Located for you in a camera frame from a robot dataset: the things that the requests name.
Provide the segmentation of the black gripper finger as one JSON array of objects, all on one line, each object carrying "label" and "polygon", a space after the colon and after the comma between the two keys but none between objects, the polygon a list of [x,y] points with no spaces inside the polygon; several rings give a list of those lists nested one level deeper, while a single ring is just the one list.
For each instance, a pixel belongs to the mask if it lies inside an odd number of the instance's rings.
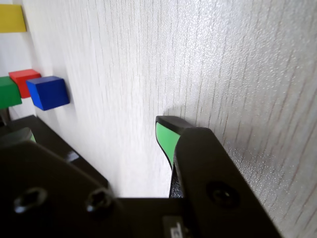
[{"label": "black gripper finger", "polygon": [[17,131],[0,138],[3,238],[128,238],[112,193],[94,178]]}]

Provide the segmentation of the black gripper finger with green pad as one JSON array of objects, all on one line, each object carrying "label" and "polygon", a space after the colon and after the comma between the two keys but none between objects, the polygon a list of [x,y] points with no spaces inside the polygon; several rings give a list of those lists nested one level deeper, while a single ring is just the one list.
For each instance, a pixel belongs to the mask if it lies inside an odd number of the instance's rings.
[{"label": "black gripper finger with green pad", "polygon": [[195,237],[280,237],[209,128],[191,125],[176,116],[157,116],[156,139],[189,202]]}]

